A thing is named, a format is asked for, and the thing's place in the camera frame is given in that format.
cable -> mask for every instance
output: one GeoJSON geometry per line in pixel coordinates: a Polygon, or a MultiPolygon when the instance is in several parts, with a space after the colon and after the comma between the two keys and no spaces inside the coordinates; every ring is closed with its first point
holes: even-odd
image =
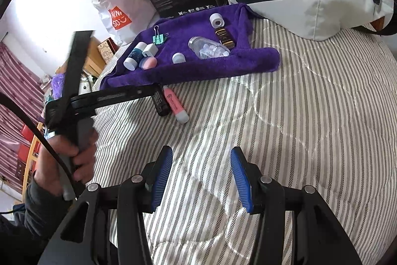
{"type": "Polygon", "coordinates": [[[88,85],[90,86],[90,92],[93,92],[93,88],[91,87],[91,82],[88,74],[85,71],[83,71],[82,74],[85,75],[85,77],[87,78],[88,85]]]}
{"type": "Polygon", "coordinates": [[[0,104],[4,107],[8,108],[12,111],[23,123],[35,134],[37,139],[43,144],[43,146],[47,149],[47,151],[55,158],[56,162],[61,166],[61,168],[65,171],[67,178],[69,179],[75,196],[77,197],[76,184],[73,180],[72,174],[67,168],[66,164],[61,160],[59,155],[54,151],[49,142],[44,138],[43,134],[37,129],[37,127],[33,124],[32,120],[26,115],[21,108],[18,107],[16,103],[14,103],[10,98],[8,98],[4,93],[0,92],[0,104]]]}
{"type": "Polygon", "coordinates": [[[12,211],[7,211],[7,212],[0,212],[0,215],[9,215],[10,213],[22,211],[25,209],[25,205],[20,206],[18,209],[12,210],[12,211]]]}

hand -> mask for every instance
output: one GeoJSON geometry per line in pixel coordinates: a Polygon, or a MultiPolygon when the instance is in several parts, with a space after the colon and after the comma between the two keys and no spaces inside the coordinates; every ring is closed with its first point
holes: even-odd
{"type": "MultiPolygon", "coordinates": [[[[73,178],[75,181],[81,181],[86,184],[91,181],[94,176],[94,155],[97,151],[97,146],[95,144],[97,140],[98,133],[93,129],[89,139],[90,146],[80,154],[77,146],[73,145],[64,136],[54,136],[50,138],[48,142],[59,155],[73,157],[74,165],[80,166],[74,172],[73,178]]],[[[34,179],[39,186],[52,195],[59,197],[63,194],[63,188],[59,179],[58,163],[44,146],[41,146],[38,154],[34,179]]]]}

highlighter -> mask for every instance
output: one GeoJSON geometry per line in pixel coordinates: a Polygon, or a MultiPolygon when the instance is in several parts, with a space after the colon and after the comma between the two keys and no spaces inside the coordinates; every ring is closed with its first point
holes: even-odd
{"type": "Polygon", "coordinates": [[[186,124],[189,121],[189,115],[179,102],[174,92],[167,86],[163,86],[165,100],[169,103],[172,112],[174,113],[176,120],[180,124],[186,124]]]}

black strap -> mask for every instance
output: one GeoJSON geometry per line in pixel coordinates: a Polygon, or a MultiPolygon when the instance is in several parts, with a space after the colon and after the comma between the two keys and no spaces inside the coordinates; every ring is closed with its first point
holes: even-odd
{"type": "Polygon", "coordinates": [[[392,16],[392,20],[390,23],[380,31],[371,31],[364,26],[353,27],[356,31],[363,32],[366,34],[374,34],[374,35],[394,35],[397,33],[397,6],[394,3],[394,14],[392,16]]]}
{"type": "Polygon", "coordinates": [[[79,94],[81,71],[87,58],[92,33],[93,31],[75,32],[69,59],[67,60],[62,97],[59,99],[56,112],[48,124],[49,127],[57,125],[62,120],[70,104],[70,98],[79,94]]]}
{"type": "Polygon", "coordinates": [[[43,134],[38,130],[38,128],[34,125],[32,120],[26,115],[23,110],[14,103],[10,98],[8,98],[4,93],[0,92],[0,104],[4,107],[8,108],[12,111],[32,132],[35,134],[37,139],[43,144],[43,146],[50,152],[50,154],[55,158],[58,164],[62,167],[65,171],[67,178],[69,179],[70,183],[73,186],[73,190],[76,193],[76,182],[72,178],[72,174],[70,173],[69,169],[67,168],[66,164],[61,160],[59,155],[54,151],[52,146],[49,142],[44,138],[43,134]]]}

curtain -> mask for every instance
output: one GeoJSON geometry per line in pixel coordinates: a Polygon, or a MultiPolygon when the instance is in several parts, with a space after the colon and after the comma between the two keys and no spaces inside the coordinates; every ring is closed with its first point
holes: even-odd
{"type": "MultiPolygon", "coordinates": [[[[19,62],[4,43],[0,43],[0,91],[10,97],[35,124],[42,113],[44,94],[38,77],[19,62]]],[[[13,186],[22,189],[15,177],[17,152],[15,143],[30,146],[21,135],[24,124],[11,111],[0,106],[0,174],[13,186]]]]}

